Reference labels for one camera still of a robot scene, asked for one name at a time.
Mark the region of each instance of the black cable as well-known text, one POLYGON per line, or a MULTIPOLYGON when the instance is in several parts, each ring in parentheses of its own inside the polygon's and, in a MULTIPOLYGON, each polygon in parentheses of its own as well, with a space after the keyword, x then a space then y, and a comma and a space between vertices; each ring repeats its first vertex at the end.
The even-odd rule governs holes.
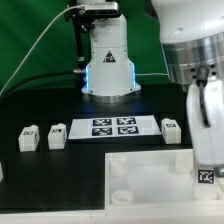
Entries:
POLYGON ((6 91, 6 93, 4 94, 4 96, 8 96, 9 94, 11 94, 15 89, 17 89, 19 86, 33 81, 33 80, 37 80, 37 79, 42 79, 42 78, 48 78, 48 77, 54 77, 54 76, 60 76, 60 75, 70 75, 73 74, 73 71, 63 71, 63 72, 54 72, 54 73, 46 73, 46 74, 40 74, 40 75, 35 75, 29 78, 26 78, 16 84, 14 84, 13 86, 10 87, 9 90, 6 91))
POLYGON ((18 91, 24 91, 24 90, 27 90, 27 89, 33 89, 33 88, 38 88, 38 87, 42 87, 42 86, 50 86, 50 85, 61 84, 61 83, 66 83, 66 82, 74 82, 76 80, 77 79, 67 79, 67 80, 57 81, 57 82, 48 82, 48 83, 44 83, 44 84, 30 86, 30 87, 27 87, 27 88, 24 88, 24 89, 21 89, 21 90, 18 90, 18 91))
POLYGON ((205 97, 204 97, 204 89, 208 83, 208 75, 209 75, 209 68, 207 68, 206 66, 201 66, 198 69, 198 75, 196 79, 196 83, 199 87, 199 102, 200 102, 201 115, 203 123, 206 127, 211 126, 206 112, 205 97))
POLYGON ((205 108, 204 88, 205 88, 204 83, 200 82, 199 83, 199 99, 200 99, 200 108, 201 108, 202 119, 203 119, 204 125, 206 127, 210 127, 211 125, 209 123, 206 108, 205 108))

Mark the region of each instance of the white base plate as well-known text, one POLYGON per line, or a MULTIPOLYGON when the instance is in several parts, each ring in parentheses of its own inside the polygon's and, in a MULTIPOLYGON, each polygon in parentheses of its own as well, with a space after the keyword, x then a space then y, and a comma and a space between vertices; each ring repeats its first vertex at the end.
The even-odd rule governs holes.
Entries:
POLYGON ((68 139, 161 135, 154 116, 74 119, 68 139))

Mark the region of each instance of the white cube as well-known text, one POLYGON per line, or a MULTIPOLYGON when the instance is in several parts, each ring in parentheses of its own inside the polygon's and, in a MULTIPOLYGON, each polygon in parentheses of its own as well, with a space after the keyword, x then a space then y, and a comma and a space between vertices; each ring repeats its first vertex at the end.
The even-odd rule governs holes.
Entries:
POLYGON ((166 144, 181 143, 181 129, 175 120, 163 119, 161 129, 166 144))
POLYGON ((49 149, 64 149, 67 139, 66 125, 52 125, 48 134, 49 149))
POLYGON ((39 128, 36 125, 23 128, 19 136, 21 152, 35 151, 40 140, 39 128))

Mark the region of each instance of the black tabletop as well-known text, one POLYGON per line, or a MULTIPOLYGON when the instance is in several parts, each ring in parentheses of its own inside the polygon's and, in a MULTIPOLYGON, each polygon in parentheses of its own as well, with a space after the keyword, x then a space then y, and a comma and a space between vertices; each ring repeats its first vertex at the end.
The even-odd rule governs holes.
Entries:
POLYGON ((119 104, 82 99, 77 89, 26 90, 0 103, 0 213, 104 209, 105 153, 190 148, 186 96, 177 85, 143 86, 142 95, 119 104), (64 150, 49 151, 50 127, 72 119, 154 115, 175 119, 182 144, 166 145, 162 136, 67 140, 64 150), (24 127, 37 125, 36 152, 19 152, 24 127))

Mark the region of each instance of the green backdrop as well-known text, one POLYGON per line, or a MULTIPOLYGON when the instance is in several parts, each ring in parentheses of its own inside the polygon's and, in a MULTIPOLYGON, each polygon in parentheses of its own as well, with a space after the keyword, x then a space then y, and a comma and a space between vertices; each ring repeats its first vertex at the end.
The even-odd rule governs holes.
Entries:
MULTIPOLYGON (((0 88, 48 23, 66 8, 68 2, 69 0, 0 1, 0 88)), ((136 73, 166 73, 159 42, 159 23, 145 14, 143 0, 118 2, 127 18, 129 58, 135 63, 136 73)), ((83 35, 83 39, 85 54, 90 59, 88 35, 83 35)), ((41 73, 77 68, 76 60, 72 24, 66 23, 61 17, 38 44, 11 84, 41 73)), ((138 81, 148 84, 169 83, 164 76, 143 76, 138 81)))

